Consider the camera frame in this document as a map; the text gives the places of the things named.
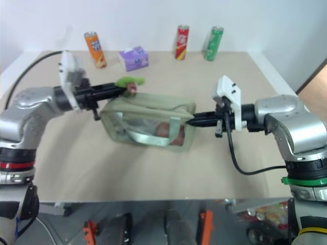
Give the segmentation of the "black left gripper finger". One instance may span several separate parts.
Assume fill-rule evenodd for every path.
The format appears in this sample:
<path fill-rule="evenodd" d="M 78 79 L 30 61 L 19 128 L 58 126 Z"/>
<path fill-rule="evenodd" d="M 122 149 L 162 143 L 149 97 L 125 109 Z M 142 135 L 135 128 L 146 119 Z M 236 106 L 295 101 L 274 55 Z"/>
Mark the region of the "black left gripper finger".
<path fill-rule="evenodd" d="M 115 83 L 105 83 L 91 86 L 92 92 L 125 92 L 126 90 L 126 87 L 119 87 Z"/>
<path fill-rule="evenodd" d="M 125 88 L 100 89 L 95 90 L 92 97 L 94 100 L 108 100 L 121 96 L 125 91 Z"/>

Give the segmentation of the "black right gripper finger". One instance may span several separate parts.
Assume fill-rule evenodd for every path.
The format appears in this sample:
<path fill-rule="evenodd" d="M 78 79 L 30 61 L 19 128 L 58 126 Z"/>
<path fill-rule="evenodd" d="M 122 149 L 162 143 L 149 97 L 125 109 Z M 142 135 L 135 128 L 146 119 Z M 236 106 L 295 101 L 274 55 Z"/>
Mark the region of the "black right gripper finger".
<path fill-rule="evenodd" d="M 212 120 L 212 119 L 216 119 L 216 114 L 215 114 L 214 111 L 196 113 L 196 114 L 194 114 L 194 119 L 197 119 L 197 120 Z"/>
<path fill-rule="evenodd" d="M 215 127 L 217 125 L 216 118 L 193 118 L 186 122 L 193 127 Z"/>

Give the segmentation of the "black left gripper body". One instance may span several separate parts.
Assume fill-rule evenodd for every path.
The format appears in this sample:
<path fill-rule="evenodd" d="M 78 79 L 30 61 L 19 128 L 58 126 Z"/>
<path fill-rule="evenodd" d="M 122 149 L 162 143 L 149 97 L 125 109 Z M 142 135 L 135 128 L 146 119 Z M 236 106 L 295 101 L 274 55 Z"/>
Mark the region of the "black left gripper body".
<path fill-rule="evenodd" d="M 88 78 L 82 78 L 81 84 L 76 88 L 74 93 L 77 103 L 82 110 L 92 111 L 94 120 L 100 120 L 98 114 L 99 104 L 95 98 L 96 87 L 91 86 Z"/>

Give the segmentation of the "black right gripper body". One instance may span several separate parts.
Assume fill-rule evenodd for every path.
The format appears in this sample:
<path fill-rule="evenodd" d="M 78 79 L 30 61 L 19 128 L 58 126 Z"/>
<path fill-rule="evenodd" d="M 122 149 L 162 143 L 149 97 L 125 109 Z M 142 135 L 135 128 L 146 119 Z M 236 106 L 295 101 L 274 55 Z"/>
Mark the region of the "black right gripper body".
<path fill-rule="evenodd" d="M 227 132 L 226 124 L 231 124 L 231 115 L 233 115 L 231 101 L 227 97 L 223 96 L 221 103 L 216 104 L 215 116 L 217 117 L 217 123 L 215 136 L 217 138 L 222 138 L 223 133 Z"/>

